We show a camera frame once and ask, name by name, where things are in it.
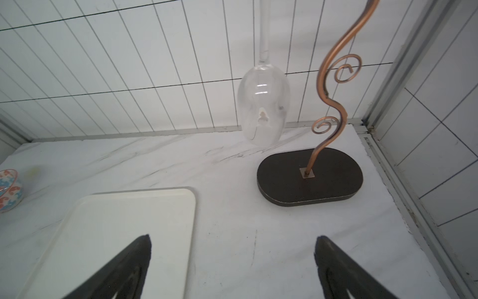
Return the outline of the white plastic tray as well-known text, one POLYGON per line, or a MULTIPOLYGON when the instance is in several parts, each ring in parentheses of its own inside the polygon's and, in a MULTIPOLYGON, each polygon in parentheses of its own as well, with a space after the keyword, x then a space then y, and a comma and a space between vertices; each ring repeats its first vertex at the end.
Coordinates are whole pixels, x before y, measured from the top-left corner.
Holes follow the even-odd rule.
POLYGON ((22 299, 60 299, 134 241, 147 240, 144 299, 185 295, 196 198, 189 189, 94 194, 67 214, 33 269, 22 299))

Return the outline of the copper wine glass rack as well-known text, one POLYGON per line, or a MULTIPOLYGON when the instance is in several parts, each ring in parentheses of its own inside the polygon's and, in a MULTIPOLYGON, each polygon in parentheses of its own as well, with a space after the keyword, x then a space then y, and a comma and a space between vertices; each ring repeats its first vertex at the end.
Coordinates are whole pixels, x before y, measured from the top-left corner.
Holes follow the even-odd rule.
POLYGON ((357 54, 339 57, 339 52, 366 25, 379 2, 367 1, 357 21, 335 43, 322 61, 316 79, 318 97, 327 106, 335 109, 338 117, 325 116, 311 127, 317 135, 330 135, 314 149, 303 149, 273 154, 259 165, 256 180, 260 193, 269 202, 278 206, 304 206, 309 204, 343 201, 354 196, 363 184, 363 173, 358 163, 348 154, 330 148, 345 130, 348 114, 346 109, 329 96, 326 81, 331 71, 334 80, 342 84, 338 73, 347 69, 349 80, 362 69, 362 58, 357 54))

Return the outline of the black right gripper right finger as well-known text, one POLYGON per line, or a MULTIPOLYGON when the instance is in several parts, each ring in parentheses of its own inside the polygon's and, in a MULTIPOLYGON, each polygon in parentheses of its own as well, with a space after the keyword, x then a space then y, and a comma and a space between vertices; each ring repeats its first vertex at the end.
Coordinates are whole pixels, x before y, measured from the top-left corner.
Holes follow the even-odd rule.
POLYGON ((324 235, 317 238, 314 260, 326 299, 396 297, 324 235))

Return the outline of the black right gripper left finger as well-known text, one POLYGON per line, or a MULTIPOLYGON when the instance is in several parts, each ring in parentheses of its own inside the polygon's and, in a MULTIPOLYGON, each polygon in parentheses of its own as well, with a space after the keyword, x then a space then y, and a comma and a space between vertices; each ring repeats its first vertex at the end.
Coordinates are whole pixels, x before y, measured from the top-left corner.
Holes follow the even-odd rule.
POLYGON ((67 299, 139 299, 151 260, 150 236, 142 235, 65 297, 67 299))

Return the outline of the clear hanging wine glass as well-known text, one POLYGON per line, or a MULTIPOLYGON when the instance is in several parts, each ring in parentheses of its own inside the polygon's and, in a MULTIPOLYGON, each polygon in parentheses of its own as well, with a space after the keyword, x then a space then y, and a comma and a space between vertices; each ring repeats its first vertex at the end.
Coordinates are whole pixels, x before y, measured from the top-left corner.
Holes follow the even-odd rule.
POLYGON ((238 90, 241 129, 258 147, 277 143, 290 107, 290 84, 285 73, 270 62, 270 1, 260 1, 258 64, 242 78, 238 90))

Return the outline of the colourful patterned bowl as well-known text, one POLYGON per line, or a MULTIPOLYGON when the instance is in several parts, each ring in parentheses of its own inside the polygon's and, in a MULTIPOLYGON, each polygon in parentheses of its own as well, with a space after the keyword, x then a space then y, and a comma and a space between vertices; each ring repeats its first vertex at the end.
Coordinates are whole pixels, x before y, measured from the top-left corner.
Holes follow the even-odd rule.
POLYGON ((15 169, 1 170, 1 213, 15 208, 23 198, 24 188, 15 169))

